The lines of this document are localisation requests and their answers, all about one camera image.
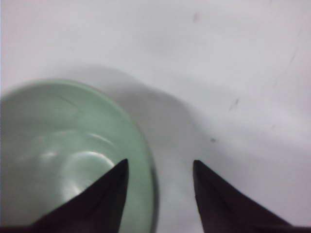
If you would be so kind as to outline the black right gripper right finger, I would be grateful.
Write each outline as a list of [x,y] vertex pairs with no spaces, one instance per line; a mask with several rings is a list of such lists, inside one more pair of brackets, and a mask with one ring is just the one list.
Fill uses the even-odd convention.
[[253,201],[200,160],[193,161],[195,199],[204,232],[257,233],[291,224]]

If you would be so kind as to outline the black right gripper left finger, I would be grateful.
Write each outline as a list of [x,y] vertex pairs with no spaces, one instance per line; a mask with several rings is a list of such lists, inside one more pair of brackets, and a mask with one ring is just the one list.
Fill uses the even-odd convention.
[[128,186],[128,161],[120,161],[85,191],[42,217],[33,233],[117,233]]

